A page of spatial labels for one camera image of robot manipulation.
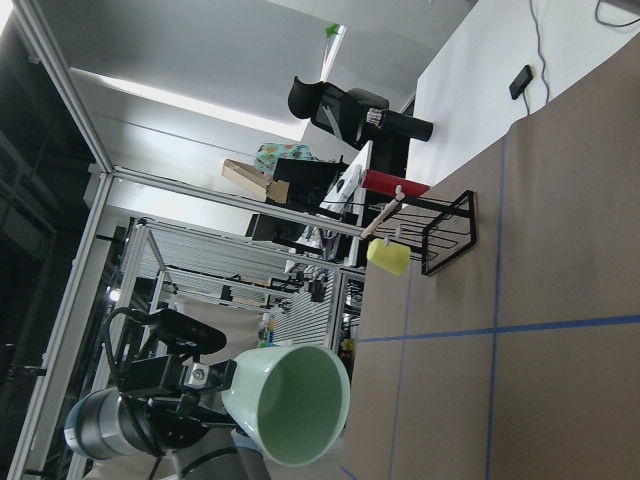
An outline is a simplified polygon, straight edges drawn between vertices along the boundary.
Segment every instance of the aluminum frame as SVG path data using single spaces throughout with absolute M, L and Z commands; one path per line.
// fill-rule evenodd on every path
M 160 222 L 158 223 L 149 222 L 148 226 L 152 230 L 175 232 L 175 233 L 181 233 L 184 235 L 201 237 L 203 239 L 206 239 L 208 242 L 218 244 L 218 245 L 230 246 L 235 249 L 246 251 L 246 252 L 251 252 L 251 253 L 262 252 L 265 255 L 272 256 L 275 258 L 280 258 L 283 260 L 295 260 L 307 265 L 314 265 L 317 267 L 327 268 L 331 270 L 337 270 L 338 268 L 341 268 L 339 264 L 328 262 L 326 260 L 321 260 L 318 258 L 311 258 L 311 257 L 303 257 L 296 253 L 290 253 L 290 252 L 276 249 L 276 248 L 269 248 L 263 245 L 257 245 L 255 243 L 251 243 L 246 240 L 241 240 L 241 239 L 234 240 L 232 238 L 222 237 L 212 233 L 206 233 L 198 230 L 188 230 L 184 227 L 178 227 L 175 225 L 169 225 L 169 224 L 160 223 Z
M 42 61 L 58 90 L 62 101 L 78 125 L 80 133 L 87 142 L 100 170 L 104 173 L 111 172 L 113 165 L 69 76 L 69 68 L 60 52 L 60 47 L 58 47 L 51 34 L 40 7 L 33 0 L 13 0 L 13 10 L 24 34 L 31 42 L 38 58 Z
M 63 337 L 66 334 L 69 317 L 80 286 L 80 280 L 89 257 L 89 252 L 93 242 L 96 241 L 96 231 L 107 202 L 107 197 L 109 196 L 112 182 L 113 176 L 104 173 L 100 175 L 100 184 L 98 185 L 98 191 L 96 193 L 93 207 L 89 213 L 89 218 L 87 219 L 87 223 L 80 240 L 80 245 L 78 246 L 78 252 L 72 264 L 69 280 L 67 281 L 67 286 L 60 303 L 60 308 L 58 309 L 58 315 L 51 332 L 49 344 L 47 345 L 47 350 L 44 354 L 42 368 L 47 370 L 47 375 L 44 377 L 38 377 L 36 380 L 33 393 L 31 394 L 31 400 L 29 401 L 27 415 L 22 425 L 20 438 L 16 445 L 16 450 L 7 475 L 8 479 L 17 480 L 22 476 L 47 393 L 51 389 L 66 389 L 66 384 L 61 386 L 51 383 L 52 371 L 54 367 L 59 364 L 58 352 L 60 351 Z
M 120 298 L 116 302 L 114 309 L 120 307 L 128 307 L 131 303 L 131 297 L 133 296 L 133 289 L 135 287 L 136 278 L 138 277 L 138 270 L 140 267 L 140 261 L 144 253 L 144 248 L 151 242 L 149 240 L 149 230 L 141 223 L 135 226 L 133 239 L 130 240 L 129 246 L 129 258 L 127 262 L 127 268 L 120 284 Z M 117 345 L 122 335 L 122 328 L 124 327 L 125 319 L 122 315 L 113 319 L 111 323 L 111 330 L 109 336 L 111 337 L 111 343 Z M 106 388 L 109 382 L 109 365 L 107 363 L 107 357 L 104 352 L 104 347 L 100 355 L 100 361 L 96 369 L 96 375 L 91 385 L 91 391 L 95 392 Z M 85 466 L 87 464 L 87 458 L 77 453 L 73 453 L 71 457 L 71 464 L 69 465 L 69 471 L 67 472 L 67 479 L 76 480 L 82 477 Z
M 174 271 L 173 269 L 169 268 L 168 269 L 169 273 L 171 273 L 172 271 Z M 211 283 L 217 283 L 219 285 L 232 285 L 235 286 L 239 289 L 243 289 L 243 290 L 247 290 L 249 292 L 256 292 L 256 293 L 264 293 L 266 295 L 272 295 L 274 297 L 277 298 L 291 298 L 293 297 L 293 293 L 290 292 L 284 292 L 284 291 L 280 291 L 280 290 L 276 290 L 274 288 L 269 288 L 269 287 L 261 287 L 258 285 L 250 285 L 247 283 L 240 283 L 237 280 L 229 280 L 226 278 L 215 278 L 215 277 L 210 277 L 209 275 L 205 275 L 203 273 L 195 273 L 195 272 L 185 272 L 182 270 L 175 270 L 176 273 L 180 272 L 180 275 L 183 275 L 185 277 L 192 277 L 192 278 L 202 278 L 207 280 L 208 282 Z
M 364 275 L 359 272 L 340 271 L 334 280 L 334 295 L 331 299 L 330 323 L 327 326 L 327 343 L 329 348 L 338 353 L 342 314 L 344 313 L 344 298 L 349 280 L 364 282 Z
M 359 237 L 363 231 L 362 227 L 348 225 L 337 220 L 309 215 L 308 213 L 297 212 L 295 210 L 289 210 L 277 205 L 271 205 L 259 200 L 240 197 L 238 195 L 216 192 L 214 190 L 196 187 L 194 185 L 189 185 L 177 180 L 158 177 L 148 173 L 136 172 L 135 170 L 130 170 L 128 168 L 123 168 L 120 166 L 114 167 L 113 173 L 116 178 L 122 180 L 128 180 L 130 182 L 139 183 L 141 185 L 146 185 L 149 187 L 156 187 L 174 193 L 181 193 L 183 195 L 188 195 L 194 198 L 209 200 L 220 203 L 222 205 L 242 208 L 244 210 L 251 210 L 257 213 L 264 213 L 275 218 L 290 220 L 292 222 L 302 223 L 304 225 L 314 225 L 316 227 L 325 228 L 327 230 L 332 230 L 337 233 L 343 233 L 352 237 Z

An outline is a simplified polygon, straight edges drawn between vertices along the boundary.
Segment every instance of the cardboard box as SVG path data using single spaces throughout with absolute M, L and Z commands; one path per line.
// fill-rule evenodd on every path
M 253 165 L 226 159 L 222 164 L 222 176 L 249 190 L 263 202 L 267 198 L 278 203 L 287 202 L 289 182 L 267 180 Z
M 243 305 L 247 305 L 247 306 L 251 306 L 251 307 L 260 307 L 260 308 L 264 308 L 267 306 L 267 304 L 269 303 L 269 295 L 264 295 L 263 300 L 260 302 L 258 300 L 254 300 L 252 298 L 245 298 L 245 297 L 233 297 L 233 301 L 236 303 L 242 303 Z

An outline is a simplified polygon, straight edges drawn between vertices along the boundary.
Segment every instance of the black wire rack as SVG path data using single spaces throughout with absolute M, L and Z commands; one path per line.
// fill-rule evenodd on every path
M 395 218 L 396 225 L 381 225 L 373 235 L 408 246 L 411 259 L 420 262 L 423 275 L 436 273 L 476 244 L 475 194 L 471 190 L 453 202 L 404 197 L 401 203 L 419 210 L 395 210 L 386 220 Z

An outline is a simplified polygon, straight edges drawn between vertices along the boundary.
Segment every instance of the yellow sponge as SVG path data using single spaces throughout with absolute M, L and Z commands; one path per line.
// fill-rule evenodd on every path
M 389 242 L 386 247 L 381 238 L 372 241 L 367 249 L 367 260 L 397 276 L 402 275 L 409 266 L 410 255 L 411 249 L 406 245 Z

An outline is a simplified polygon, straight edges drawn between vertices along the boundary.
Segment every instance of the colorful bag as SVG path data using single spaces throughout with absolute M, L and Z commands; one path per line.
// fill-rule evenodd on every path
M 279 158 L 295 158 L 315 162 L 318 159 L 311 155 L 306 145 L 285 145 L 282 143 L 263 143 L 258 149 L 254 166 L 262 173 L 273 176 Z

